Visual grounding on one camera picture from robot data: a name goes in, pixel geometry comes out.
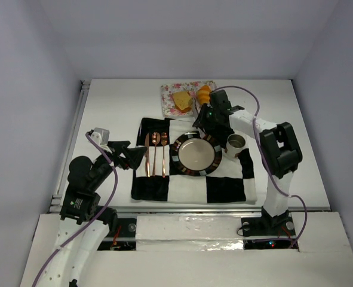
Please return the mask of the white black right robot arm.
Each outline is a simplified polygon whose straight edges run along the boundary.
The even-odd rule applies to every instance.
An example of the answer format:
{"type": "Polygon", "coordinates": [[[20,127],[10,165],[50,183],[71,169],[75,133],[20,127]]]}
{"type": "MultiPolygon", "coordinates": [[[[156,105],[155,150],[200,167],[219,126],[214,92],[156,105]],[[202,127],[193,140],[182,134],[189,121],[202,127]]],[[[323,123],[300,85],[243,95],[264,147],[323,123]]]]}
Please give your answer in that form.
{"type": "Polygon", "coordinates": [[[269,237],[278,234],[291,220],[288,211],[290,183],[303,155],[293,126],[259,118],[258,112],[247,112],[233,106],[225,88],[209,93],[209,102],[201,106],[194,127],[216,138],[225,146],[230,135],[241,132],[256,141],[262,164],[268,174],[266,199],[261,216],[243,218],[238,235],[269,237]]]}

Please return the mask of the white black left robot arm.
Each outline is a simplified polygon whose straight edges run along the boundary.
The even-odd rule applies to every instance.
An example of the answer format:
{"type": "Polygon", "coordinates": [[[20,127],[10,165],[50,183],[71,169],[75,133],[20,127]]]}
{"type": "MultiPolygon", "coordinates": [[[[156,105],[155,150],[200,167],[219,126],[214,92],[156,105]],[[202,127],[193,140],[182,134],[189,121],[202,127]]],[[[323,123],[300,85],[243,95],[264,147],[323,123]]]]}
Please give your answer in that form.
{"type": "Polygon", "coordinates": [[[109,175],[117,175],[117,168],[136,170],[140,166],[148,149],[129,148],[129,144],[92,142],[100,156],[94,161],[79,156],[70,162],[56,241],[33,286],[81,286],[82,275],[103,239],[118,233],[117,212],[108,204],[99,204],[97,189],[109,175]]]}

